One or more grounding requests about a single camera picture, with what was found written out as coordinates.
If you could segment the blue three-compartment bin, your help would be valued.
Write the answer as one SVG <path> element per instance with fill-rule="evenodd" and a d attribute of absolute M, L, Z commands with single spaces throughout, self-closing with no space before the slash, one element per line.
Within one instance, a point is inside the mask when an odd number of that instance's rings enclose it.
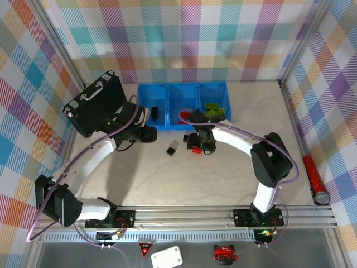
<path fill-rule="evenodd" d="M 231 120 L 232 116 L 226 82 L 139 84 L 137 95 L 142 107 L 158 107 L 158 119 L 153 120 L 150 115 L 147 124 L 159 131 L 192 130 L 192 126 L 180 121 L 180 110 L 189 108 L 205 112 L 206 103 L 217 103 L 224 108 L 226 119 Z"/>

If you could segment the small controller board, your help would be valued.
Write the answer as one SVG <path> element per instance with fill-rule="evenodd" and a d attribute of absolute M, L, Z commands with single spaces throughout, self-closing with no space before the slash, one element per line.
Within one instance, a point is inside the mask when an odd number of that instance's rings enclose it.
<path fill-rule="evenodd" d="M 97 232 L 95 235 L 96 240 L 118 240 L 123 238 L 125 230 L 117 230 L 115 232 Z"/>
<path fill-rule="evenodd" d="M 274 229 L 259 229 L 259 230 L 254 230 L 254 237 L 256 242 L 261 242 L 261 243 L 270 243 L 273 241 L 274 235 L 277 234 L 277 231 Z"/>

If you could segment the red and black triangle emblem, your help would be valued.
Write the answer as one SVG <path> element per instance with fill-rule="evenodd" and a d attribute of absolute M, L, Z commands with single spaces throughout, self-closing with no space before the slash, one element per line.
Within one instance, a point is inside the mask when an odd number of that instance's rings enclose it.
<path fill-rule="evenodd" d="M 154 245 L 154 243 L 151 243 L 151 242 L 139 242 L 138 244 L 139 244 L 140 251 L 142 253 L 143 258 L 145 258 L 147 256 L 150 249 Z"/>

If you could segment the red tube with grey cap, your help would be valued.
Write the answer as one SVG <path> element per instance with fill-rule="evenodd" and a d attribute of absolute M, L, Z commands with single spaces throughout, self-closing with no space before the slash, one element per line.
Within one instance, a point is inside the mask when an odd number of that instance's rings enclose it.
<path fill-rule="evenodd" d="M 315 200 L 320 205 L 328 205 L 330 197 L 320 178 L 319 172 L 316 169 L 315 163 L 311 156 L 304 156 L 303 163 L 306 169 L 307 176 L 310 181 L 312 191 L 315 195 Z"/>

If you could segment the white rectangular box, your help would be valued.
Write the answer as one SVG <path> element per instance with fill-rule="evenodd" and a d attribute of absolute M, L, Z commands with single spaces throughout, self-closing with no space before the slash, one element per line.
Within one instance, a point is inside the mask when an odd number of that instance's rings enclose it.
<path fill-rule="evenodd" d="M 178 246 L 173 246 L 151 255 L 153 268 L 175 268 L 183 264 L 183 257 Z"/>

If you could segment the black cat figurine red glasses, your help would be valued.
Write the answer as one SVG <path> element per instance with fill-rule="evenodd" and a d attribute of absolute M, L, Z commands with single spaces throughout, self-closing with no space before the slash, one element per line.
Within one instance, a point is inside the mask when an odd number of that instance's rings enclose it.
<path fill-rule="evenodd" d="M 214 245 L 213 259 L 220 265 L 229 266 L 239 259 L 235 254 L 235 247 L 233 244 L 229 246 Z"/>

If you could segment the aluminium frame cross rail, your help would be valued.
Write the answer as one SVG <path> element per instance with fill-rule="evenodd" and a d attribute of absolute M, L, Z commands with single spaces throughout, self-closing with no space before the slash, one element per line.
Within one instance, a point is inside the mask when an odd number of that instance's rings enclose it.
<path fill-rule="evenodd" d="M 236 227 L 228 213 L 232 209 L 248 209 L 248 207 L 230 206 L 137 206 L 118 207 L 117 210 L 134 210 L 135 221 L 130 231 L 215 231 L 224 229 L 282 229 L 290 228 L 336 228 L 337 221 L 329 206 L 293 205 L 287 208 L 278 206 L 282 214 L 287 216 L 287 224 L 282 227 Z M 54 221 L 41 218 L 36 225 Z M 77 221 L 85 228 L 86 220 Z M 112 231 L 116 228 L 86 228 L 88 230 Z"/>

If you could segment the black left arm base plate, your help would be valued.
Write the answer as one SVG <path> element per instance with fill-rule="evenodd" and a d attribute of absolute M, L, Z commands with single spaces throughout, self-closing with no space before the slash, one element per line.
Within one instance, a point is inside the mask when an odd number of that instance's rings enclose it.
<path fill-rule="evenodd" d="M 103 220 L 89 219 L 85 222 L 85 228 L 133 228 L 135 221 L 134 210 L 113 210 Z"/>

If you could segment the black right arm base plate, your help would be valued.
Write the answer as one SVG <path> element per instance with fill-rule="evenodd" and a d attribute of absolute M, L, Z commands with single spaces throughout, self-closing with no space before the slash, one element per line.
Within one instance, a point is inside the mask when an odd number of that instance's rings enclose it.
<path fill-rule="evenodd" d="M 282 227 L 284 220 L 282 211 L 274 208 L 267 213 L 258 210 L 235 209 L 233 219 L 236 227 Z"/>

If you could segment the aluminium frame post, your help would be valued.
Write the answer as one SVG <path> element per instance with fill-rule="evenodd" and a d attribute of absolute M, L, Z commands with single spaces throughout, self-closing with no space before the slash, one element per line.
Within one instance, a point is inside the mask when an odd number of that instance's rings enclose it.
<path fill-rule="evenodd" d="M 63 65 L 67 68 L 71 78 L 73 79 L 76 86 L 80 91 L 84 89 L 84 81 L 75 67 L 70 54 L 68 53 L 62 39 L 60 38 L 54 24 L 52 23 L 49 15 L 47 14 L 45 8 L 43 7 L 40 0 L 26 0 L 30 9 L 34 13 L 35 17 L 38 19 L 41 27 L 43 28 L 47 38 L 50 40 L 55 51 L 58 53 Z"/>
<path fill-rule="evenodd" d="M 278 84 L 284 85 L 293 74 L 303 53 L 310 44 L 319 25 L 325 18 L 334 0 L 307 0 L 302 10 L 302 22 L 298 23 L 295 38 L 289 45 L 289 51 L 277 76 Z"/>

